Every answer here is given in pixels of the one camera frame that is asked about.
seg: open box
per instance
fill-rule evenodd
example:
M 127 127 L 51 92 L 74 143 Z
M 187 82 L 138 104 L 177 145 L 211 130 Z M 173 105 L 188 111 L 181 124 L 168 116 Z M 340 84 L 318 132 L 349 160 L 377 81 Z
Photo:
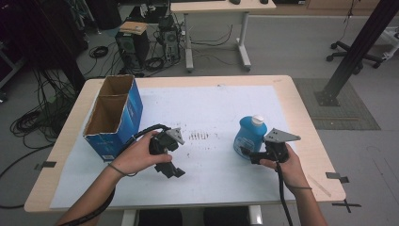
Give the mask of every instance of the open box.
M 107 76 L 83 137 L 103 161 L 112 161 L 124 143 L 138 132 L 143 104 L 132 75 Z

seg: forearm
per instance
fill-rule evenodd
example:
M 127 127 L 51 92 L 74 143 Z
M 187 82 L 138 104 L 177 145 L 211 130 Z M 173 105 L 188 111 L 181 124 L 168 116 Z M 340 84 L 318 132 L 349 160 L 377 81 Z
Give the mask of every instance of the forearm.
M 120 173 L 109 167 L 105 168 L 85 194 L 62 216 L 57 225 L 80 218 L 96 210 L 106 201 L 120 178 Z M 88 225 L 95 224 L 97 220 L 98 218 L 94 218 L 88 222 Z
M 327 225 L 311 189 L 298 189 L 295 192 L 295 198 L 301 225 Z

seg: wooden table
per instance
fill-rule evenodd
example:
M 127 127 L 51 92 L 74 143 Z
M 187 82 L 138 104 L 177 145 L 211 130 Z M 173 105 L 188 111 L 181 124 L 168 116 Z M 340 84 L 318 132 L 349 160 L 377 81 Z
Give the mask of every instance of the wooden table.
M 56 211 L 49 206 L 54 197 L 61 171 L 103 81 L 103 79 L 92 79 L 86 82 L 47 159 L 47 161 L 56 162 L 56 165 L 54 168 L 42 169 L 38 181 L 25 203 L 24 209 L 27 212 Z M 318 202 L 335 202 L 345 198 L 340 181 L 326 177 L 326 172 L 335 172 L 335 170 L 291 77 L 287 75 L 160 77 L 137 78 L 136 82 L 139 88 L 207 87 L 219 84 L 273 86 L 290 132 L 302 137 L 295 145 L 299 150 L 298 155 L 303 170 L 313 188 L 316 200 Z
M 270 10 L 276 8 L 272 0 L 261 4 L 259 0 L 241 0 L 239 5 L 225 1 L 172 3 L 171 11 L 184 15 L 185 26 L 185 66 L 189 72 L 194 70 L 191 51 L 190 28 L 193 25 L 208 24 L 240 24 L 241 34 L 237 39 L 238 49 L 243 59 L 244 67 L 250 70 L 250 61 L 244 45 L 248 15 L 251 11 Z

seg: black pants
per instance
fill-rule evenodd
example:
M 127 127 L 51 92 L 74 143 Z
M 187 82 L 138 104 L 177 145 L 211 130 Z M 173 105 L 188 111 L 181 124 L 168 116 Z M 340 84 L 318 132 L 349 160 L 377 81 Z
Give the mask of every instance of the black pants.
M 203 212 L 205 226 L 249 226 L 247 206 L 208 207 Z M 138 226 L 182 226 L 180 209 L 140 210 Z

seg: white paper sheet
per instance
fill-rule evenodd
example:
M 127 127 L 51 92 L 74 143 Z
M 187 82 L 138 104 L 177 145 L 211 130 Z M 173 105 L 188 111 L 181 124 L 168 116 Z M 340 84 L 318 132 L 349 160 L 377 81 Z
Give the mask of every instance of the white paper sheet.
M 144 105 L 140 130 L 157 123 L 182 128 L 185 141 L 170 152 L 180 178 L 168 179 L 153 167 L 123 178 L 114 207 L 203 206 L 279 201 L 278 175 L 252 165 L 232 144 L 245 116 L 262 115 L 270 131 L 290 132 L 271 86 L 139 89 Z M 106 164 L 83 139 L 82 131 L 62 171 L 51 208 L 70 207 Z M 286 200 L 294 196 L 285 189 Z

